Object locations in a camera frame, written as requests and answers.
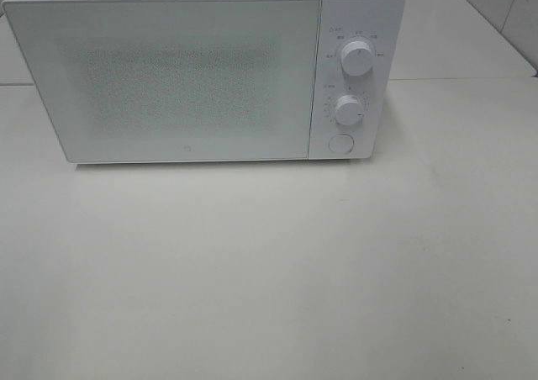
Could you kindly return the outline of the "round microwave door button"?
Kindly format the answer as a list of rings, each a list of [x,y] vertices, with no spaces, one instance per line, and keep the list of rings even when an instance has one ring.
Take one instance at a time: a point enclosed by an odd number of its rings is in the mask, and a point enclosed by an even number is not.
[[[351,153],[355,141],[351,135],[338,134],[333,136],[329,141],[329,149],[337,155],[347,155]]]

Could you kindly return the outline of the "white microwave knob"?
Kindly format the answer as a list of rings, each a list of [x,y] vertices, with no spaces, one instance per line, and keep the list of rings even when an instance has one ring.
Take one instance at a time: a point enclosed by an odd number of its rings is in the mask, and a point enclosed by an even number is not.
[[[344,73],[360,77],[373,68],[374,50],[364,39],[351,40],[340,49],[340,64]]]
[[[335,102],[334,116],[337,124],[353,126],[364,117],[366,106],[364,100],[353,95],[344,95]]]

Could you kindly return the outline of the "white microwave door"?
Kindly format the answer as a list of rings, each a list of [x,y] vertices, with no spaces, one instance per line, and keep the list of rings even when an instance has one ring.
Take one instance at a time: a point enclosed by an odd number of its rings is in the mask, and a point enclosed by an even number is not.
[[[302,159],[318,0],[9,3],[76,164]]]

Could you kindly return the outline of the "white microwave oven body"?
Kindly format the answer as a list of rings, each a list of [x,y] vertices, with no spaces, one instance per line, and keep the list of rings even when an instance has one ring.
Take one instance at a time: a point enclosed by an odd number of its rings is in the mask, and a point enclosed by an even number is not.
[[[4,0],[2,8],[8,21],[6,7],[9,3],[137,1],[163,2],[255,0]],[[404,0],[318,1],[318,43],[314,63],[314,88],[308,154],[302,159],[264,159],[238,161],[366,159],[372,154],[382,113],[393,55],[396,48],[398,32],[400,30],[404,13]],[[373,68],[368,73],[360,77],[351,77],[346,75],[342,70],[339,53],[343,45],[357,38],[364,39],[372,46],[374,50]],[[364,100],[366,110],[364,117],[359,124],[353,126],[343,126],[336,123],[334,116],[335,102],[339,97],[344,95],[353,95]],[[351,153],[347,155],[337,155],[330,151],[329,141],[333,136],[338,134],[348,134],[353,137],[355,145]]]

